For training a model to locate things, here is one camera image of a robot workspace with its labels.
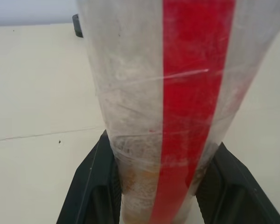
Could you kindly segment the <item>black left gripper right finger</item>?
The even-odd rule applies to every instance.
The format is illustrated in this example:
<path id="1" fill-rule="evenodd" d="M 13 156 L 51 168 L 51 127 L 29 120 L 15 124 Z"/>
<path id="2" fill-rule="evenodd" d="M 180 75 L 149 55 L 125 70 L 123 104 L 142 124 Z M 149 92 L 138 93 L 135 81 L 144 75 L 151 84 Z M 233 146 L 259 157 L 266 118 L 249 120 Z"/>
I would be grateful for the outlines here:
<path id="1" fill-rule="evenodd" d="M 205 224 L 280 224 L 249 169 L 221 143 L 196 192 Z"/>

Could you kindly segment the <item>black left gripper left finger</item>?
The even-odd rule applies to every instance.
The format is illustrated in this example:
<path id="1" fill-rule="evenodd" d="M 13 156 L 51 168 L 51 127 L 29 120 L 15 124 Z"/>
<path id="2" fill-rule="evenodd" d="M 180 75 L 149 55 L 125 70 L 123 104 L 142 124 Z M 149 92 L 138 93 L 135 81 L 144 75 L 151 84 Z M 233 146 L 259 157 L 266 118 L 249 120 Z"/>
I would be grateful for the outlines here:
<path id="1" fill-rule="evenodd" d="M 122 190 L 107 132 L 75 171 L 56 224 L 119 224 Z"/>

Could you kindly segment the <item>taped bottle with red stripe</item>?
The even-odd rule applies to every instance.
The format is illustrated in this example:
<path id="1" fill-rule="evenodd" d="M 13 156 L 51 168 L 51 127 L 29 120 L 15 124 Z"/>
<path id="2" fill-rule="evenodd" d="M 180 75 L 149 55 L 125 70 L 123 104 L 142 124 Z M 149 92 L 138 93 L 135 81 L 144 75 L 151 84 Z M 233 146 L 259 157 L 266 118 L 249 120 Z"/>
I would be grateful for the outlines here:
<path id="1" fill-rule="evenodd" d="M 126 224 L 184 224 L 280 0 L 77 0 Z"/>

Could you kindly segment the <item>round black puck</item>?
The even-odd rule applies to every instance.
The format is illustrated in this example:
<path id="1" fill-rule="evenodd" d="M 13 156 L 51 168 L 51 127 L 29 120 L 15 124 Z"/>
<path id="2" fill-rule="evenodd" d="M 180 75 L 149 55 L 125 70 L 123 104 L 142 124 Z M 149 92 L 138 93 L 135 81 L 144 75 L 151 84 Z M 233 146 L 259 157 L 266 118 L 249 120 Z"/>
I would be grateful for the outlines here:
<path id="1" fill-rule="evenodd" d="M 72 16 L 72 21 L 73 21 L 75 35 L 77 37 L 83 38 L 78 14 Z"/>

